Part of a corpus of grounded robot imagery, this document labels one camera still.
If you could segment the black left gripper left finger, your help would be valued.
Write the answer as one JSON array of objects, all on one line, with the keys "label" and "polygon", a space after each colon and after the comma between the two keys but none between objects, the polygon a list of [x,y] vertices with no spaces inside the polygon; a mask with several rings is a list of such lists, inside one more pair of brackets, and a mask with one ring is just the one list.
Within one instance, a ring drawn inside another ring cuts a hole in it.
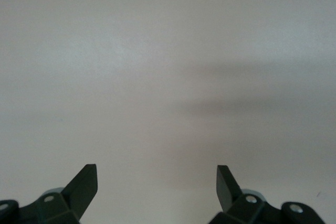
[{"label": "black left gripper left finger", "polygon": [[19,223],[79,223],[98,191],[97,166],[87,164],[63,188],[19,209]]}]

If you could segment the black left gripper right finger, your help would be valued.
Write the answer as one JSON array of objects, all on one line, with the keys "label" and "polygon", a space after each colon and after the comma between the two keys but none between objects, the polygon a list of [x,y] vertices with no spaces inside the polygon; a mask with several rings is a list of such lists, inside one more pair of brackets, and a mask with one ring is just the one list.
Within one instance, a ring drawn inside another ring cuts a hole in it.
[{"label": "black left gripper right finger", "polygon": [[283,223],[281,211],[254,193],[244,193],[226,165],[217,167],[216,192],[222,211],[210,223]]}]

